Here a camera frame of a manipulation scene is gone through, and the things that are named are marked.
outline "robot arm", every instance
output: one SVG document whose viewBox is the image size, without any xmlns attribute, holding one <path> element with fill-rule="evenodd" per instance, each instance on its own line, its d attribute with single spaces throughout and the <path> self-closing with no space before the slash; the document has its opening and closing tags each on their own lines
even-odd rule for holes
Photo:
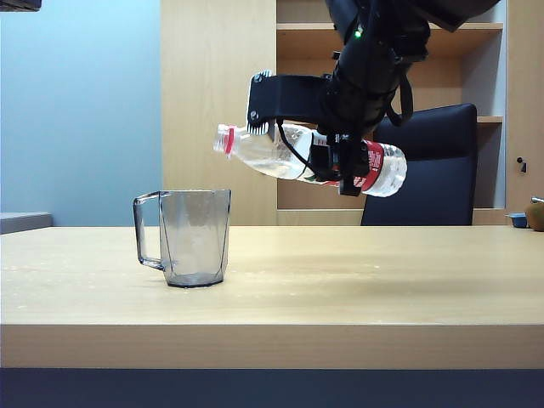
<svg viewBox="0 0 544 408">
<path fill-rule="evenodd" d="M 413 112 L 407 72 L 424 61 L 431 21 L 455 31 L 499 0 L 326 0 L 343 51 L 335 54 L 332 74 L 271 76 L 264 71 L 251 80 L 247 127 L 267 133 L 283 120 L 317 125 L 328 147 L 312 146 L 305 161 L 321 180 L 340 181 L 339 192 L 357 196 L 353 179 L 369 171 L 361 138 L 387 114 L 401 126 Z M 402 113 L 392 100 L 400 90 Z"/>
</svg>

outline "shelf board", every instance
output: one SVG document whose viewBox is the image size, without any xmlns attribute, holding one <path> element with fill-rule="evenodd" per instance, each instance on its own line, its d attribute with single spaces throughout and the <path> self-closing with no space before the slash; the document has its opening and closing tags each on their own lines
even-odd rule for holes
<svg viewBox="0 0 544 408">
<path fill-rule="evenodd" d="M 480 125 L 499 125 L 502 123 L 502 116 L 478 116 Z"/>
<path fill-rule="evenodd" d="M 502 23 L 466 23 L 450 33 L 431 25 L 428 52 L 432 57 L 459 58 L 502 32 Z M 343 48 L 332 23 L 280 23 L 276 27 L 278 59 L 323 60 Z"/>
</svg>

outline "black office chair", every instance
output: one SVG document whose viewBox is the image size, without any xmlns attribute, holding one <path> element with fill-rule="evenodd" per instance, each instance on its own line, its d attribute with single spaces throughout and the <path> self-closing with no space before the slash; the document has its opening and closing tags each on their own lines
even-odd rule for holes
<svg viewBox="0 0 544 408">
<path fill-rule="evenodd" d="M 366 197 L 361 225 L 472 225 L 478 164 L 474 105 L 422 110 L 402 127 L 389 119 L 374 140 L 398 146 L 406 180 L 390 197 Z"/>
</svg>

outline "cable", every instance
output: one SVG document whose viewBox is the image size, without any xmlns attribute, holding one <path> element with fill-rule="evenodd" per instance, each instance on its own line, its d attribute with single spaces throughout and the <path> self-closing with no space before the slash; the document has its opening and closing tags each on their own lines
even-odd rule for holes
<svg viewBox="0 0 544 408">
<path fill-rule="evenodd" d="M 336 175 L 334 172 L 322 172 L 321 170 L 318 170 L 316 167 L 311 165 L 309 161 L 304 159 L 300 154 L 297 152 L 297 150 L 293 147 L 291 143 L 287 140 L 286 134 L 283 130 L 283 120 L 278 119 L 276 120 L 276 123 L 278 124 L 278 130 L 280 131 L 281 141 L 287 148 L 291 151 L 295 157 L 304 164 L 307 168 L 309 168 L 312 172 L 314 172 L 315 176 L 317 176 L 319 179 L 324 179 L 328 181 L 340 181 L 342 179 L 341 176 Z"/>
</svg>

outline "plastic water bottle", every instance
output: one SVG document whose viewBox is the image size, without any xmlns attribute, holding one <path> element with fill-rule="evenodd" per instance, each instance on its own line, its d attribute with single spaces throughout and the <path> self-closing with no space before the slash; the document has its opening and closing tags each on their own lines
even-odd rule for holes
<svg viewBox="0 0 544 408">
<path fill-rule="evenodd" d="M 304 126 L 285 123 L 287 141 L 298 154 L 309 159 L 314 145 L 326 146 L 326 136 Z M 387 197 L 396 193 L 405 181 L 406 159 L 399 148 L 364 140 L 368 148 L 371 171 L 363 178 L 354 178 L 354 185 L 371 196 Z M 250 134 L 244 127 L 219 125 L 213 149 L 227 157 L 236 156 L 249 167 L 277 179 L 299 180 L 305 183 L 338 186 L 334 181 L 316 181 L 312 170 L 299 161 L 281 140 L 275 125 L 274 137 Z"/>
</svg>

